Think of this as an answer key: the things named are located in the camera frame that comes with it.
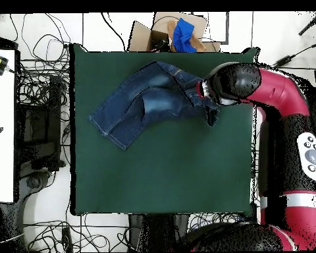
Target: black cable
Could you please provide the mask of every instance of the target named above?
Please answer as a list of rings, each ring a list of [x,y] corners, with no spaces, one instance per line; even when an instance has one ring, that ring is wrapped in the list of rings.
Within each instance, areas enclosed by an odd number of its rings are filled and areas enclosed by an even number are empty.
[[[288,64],[294,57],[296,57],[297,55],[299,55],[300,53],[303,53],[304,51],[314,48],[316,47],[316,43],[314,43],[313,45],[311,45],[310,47],[307,47],[299,52],[297,52],[294,55],[287,55],[281,59],[279,59],[276,63],[273,64],[274,68],[279,68],[281,66],[284,66],[285,64]]]
[[[113,27],[107,22],[107,20],[105,19],[103,13],[101,13],[101,15],[102,15],[103,20],[105,21],[105,23],[108,25],[108,27],[110,27],[110,29],[120,38],[120,40],[122,41],[122,44],[123,44],[123,49],[124,49],[124,51],[126,51],[125,44],[124,44],[124,41],[123,41],[122,37],[120,37],[119,34],[116,32],[116,30],[113,29]]]
[[[15,42],[18,39],[18,30],[16,29],[16,26],[15,26],[14,21],[12,19],[12,14],[9,14],[9,18],[11,19],[11,22],[12,22],[14,29],[15,29],[15,33],[16,33],[16,38],[14,40],[14,42]]]
[[[65,26],[63,25],[63,22],[62,22],[61,20],[59,20],[56,16],[53,16],[52,14],[49,14],[49,13],[48,13],[48,15],[49,15],[49,16],[52,16],[53,18],[56,18],[56,19],[62,24],[63,30],[66,32],[66,35],[68,36],[69,41],[71,41],[71,38],[70,38],[70,36],[68,35],[68,33],[67,33],[67,31],[66,31],[66,28],[65,28]]]

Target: robot button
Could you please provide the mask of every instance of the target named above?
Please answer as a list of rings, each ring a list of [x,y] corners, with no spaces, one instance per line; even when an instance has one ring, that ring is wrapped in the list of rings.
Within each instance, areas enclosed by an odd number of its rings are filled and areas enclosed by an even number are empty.
[[[309,165],[308,166],[309,171],[315,172],[315,166],[314,165]]]
[[[308,150],[305,153],[305,158],[310,162],[311,164],[316,165],[316,150]]]

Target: floor tile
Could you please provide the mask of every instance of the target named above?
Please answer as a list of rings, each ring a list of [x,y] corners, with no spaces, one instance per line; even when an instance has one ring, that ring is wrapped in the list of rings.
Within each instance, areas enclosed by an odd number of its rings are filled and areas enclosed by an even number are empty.
[[[222,52],[241,53],[251,47],[252,12],[229,12],[228,45],[222,45]]]

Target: blue cloth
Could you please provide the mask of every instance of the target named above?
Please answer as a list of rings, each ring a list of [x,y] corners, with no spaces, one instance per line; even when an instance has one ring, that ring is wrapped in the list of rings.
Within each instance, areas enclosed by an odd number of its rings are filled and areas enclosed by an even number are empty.
[[[198,95],[196,84],[201,80],[173,65],[155,61],[129,76],[89,120],[123,150],[153,122],[203,117],[213,126],[219,106]]]
[[[197,49],[191,46],[190,39],[192,37],[194,25],[188,23],[182,18],[178,21],[173,32],[173,45],[177,52],[196,52]]]

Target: white floor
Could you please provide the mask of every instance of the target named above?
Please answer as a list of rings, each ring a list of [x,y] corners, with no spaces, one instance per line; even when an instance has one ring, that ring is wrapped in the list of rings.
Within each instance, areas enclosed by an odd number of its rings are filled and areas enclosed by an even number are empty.
[[[207,18],[207,12],[201,13]],[[100,13],[82,14],[52,14],[61,19],[63,26],[70,38],[66,35],[62,24],[53,18],[58,24],[62,37],[65,41],[82,43],[88,51],[122,51],[122,43],[113,31],[104,23]],[[111,26],[122,36],[125,46],[128,45],[132,22],[137,20],[142,24],[151,27],[153,13],[110,13]],[[272,65],[278,59],[297,53],[300,50],[316,43],[316,26],[310,28],[303,36],[298,32],[315,16],[313,12],[230,12],[229,16],[229,44],[222,45],[221,51],[241,52],[247,47],[260,47],[261,53],[259,61]],[[38,40],[46,34],[60,36],[54,23],[45,14],[13,14],[16,29],[18,30],[17,43],[21,52],[21,59],[33,58],[25,42],[22,40],[21,30],[24,21],[23,38],[33,49]],[[225,16],[224,13],[209,13],[211,38],[217,41],[224,41],[225,37]],[[0,36],[13,40],[16,33],[8,14],[0,15]],[[45,52],[49,44],[48,59],[56,59],[61,54],[59,43],[51,41],[51,36],[46,36],[36,47],[35,53],[45,59]],[[291,69],[285,71],[306,78],[315,86],[313,69],[316,69],[316,48],[309,49],[293,59],[286,65]],[[61,158],[66,161],[64,153]],[[61,169],[57,173],[54,184],[42,190],[38,194],[29,198],[24,211],[24,223],[33,224],[39,222],[49,222],[65,220],[65,211],[68,205],[70,192],[70,172],[69,166]],[[70,224],[79,226],[80,218],[68,214]],[[117,233],[124,232],[122,228],[102,228],[98,226],[128,226],[127,215],[123,214],[89,214],[86,222],[92,235],[105,235],[114,246],[118,243]],[[33,240],[36,235],[44,229],[42,226],[27,227],[25,232],[26,242]],[[85,227],[82,232],[88,234]],[[79,235],[72,232],[73,242],[79,241]],[[96,239],[99,246],[105,244],[102,238]],[[37,242],[34,248],[44,248],[42,242]],[[88,245],[82,249],[85,251],[95,251]],[[107,246],[100,249],[107,251]],[[113,251],[126,251],[123,245],[118,246]]]

